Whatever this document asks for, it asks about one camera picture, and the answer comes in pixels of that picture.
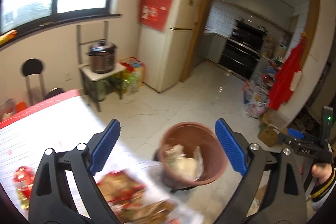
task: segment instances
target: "pot on stove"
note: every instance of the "pot on stove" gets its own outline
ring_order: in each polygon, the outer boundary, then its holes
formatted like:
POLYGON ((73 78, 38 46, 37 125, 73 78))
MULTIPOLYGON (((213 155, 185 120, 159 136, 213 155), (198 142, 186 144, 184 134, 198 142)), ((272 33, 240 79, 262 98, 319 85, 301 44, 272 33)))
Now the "pot on stove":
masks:
POLYGON ((89 47, 91 70, 95 73, 108 73, 114 69, 116 45, 101 39, 89 47))

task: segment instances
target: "red poster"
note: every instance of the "red poster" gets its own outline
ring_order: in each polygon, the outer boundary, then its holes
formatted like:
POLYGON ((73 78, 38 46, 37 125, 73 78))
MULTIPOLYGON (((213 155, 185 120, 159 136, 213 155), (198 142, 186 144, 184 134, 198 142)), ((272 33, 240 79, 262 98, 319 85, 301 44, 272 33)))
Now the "red poster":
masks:
POLYGON ((162 31, 173 0, 140 0, 139 23, 162 31))

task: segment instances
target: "red table edge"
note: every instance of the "red table edge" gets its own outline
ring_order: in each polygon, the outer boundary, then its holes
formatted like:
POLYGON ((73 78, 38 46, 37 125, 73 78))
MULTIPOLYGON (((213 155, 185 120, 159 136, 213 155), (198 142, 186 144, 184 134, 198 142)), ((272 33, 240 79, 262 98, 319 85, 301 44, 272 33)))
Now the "red table edge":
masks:
POLYGON ((10 124, 24 118, 24 117, 27 117, 29 116, 30 114, 33 114, 35 112, 38 112, 44 108, 47 108, 49 106, 52 106, 52 105, 55 105, 61 101, 64 101, 64 100, 67 100, 69 98, 72 98, 72 97, 77 97, 77 96, 80 96, 78 90, 69 90, 67 92, 63 92, 61 94, 58 94, 54 97, 51 97, 47 100, 44 100, 40 103, 37 103, 36 105, 33 105, 29 108, 26 108, 25 110, 17 113, 17 114, 14 114, 13 116, 9 117, 8 119, 0 122, 0 129, 3 129, 5 128, 6 126, 9 126, 10 124))

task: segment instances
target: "human hand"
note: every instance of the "human hand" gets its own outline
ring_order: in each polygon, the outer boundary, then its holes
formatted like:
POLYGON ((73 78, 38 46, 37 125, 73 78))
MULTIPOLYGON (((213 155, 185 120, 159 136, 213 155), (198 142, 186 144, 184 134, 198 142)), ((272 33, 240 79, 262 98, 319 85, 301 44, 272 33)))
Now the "human hand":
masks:
POLYGON ((333 168, 331 164, 315 164, 311 168, 313 177, 318 178, 318 184, 325 183, 330 177, 333 168))

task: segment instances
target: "metal bolt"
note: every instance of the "metal bolt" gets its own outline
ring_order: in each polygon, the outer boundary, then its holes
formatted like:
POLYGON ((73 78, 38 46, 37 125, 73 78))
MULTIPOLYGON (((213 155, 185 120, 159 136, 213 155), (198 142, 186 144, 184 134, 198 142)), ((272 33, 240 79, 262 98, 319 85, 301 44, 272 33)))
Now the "metal bolt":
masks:
POLYGON ((44 153, 46 155, 51 155, 53 153, 53 150, 51 148, 48 148, 44 153))
POLYGON ((84 150, 86 148, 86 144, 85 143, 79 143, 79 144, 77 144, 76 148, 78 150, 84 150))
POLYGON ((257 143, 251 143, 250 148, 254 151, 257 151, 257 150, 259 150, 260 146, 257 143))
POLYGON ((289 148, 285 148, 284 150, 282 150, 282 152, 285 154, 285 155, 290 155, 292 152, 289 148))

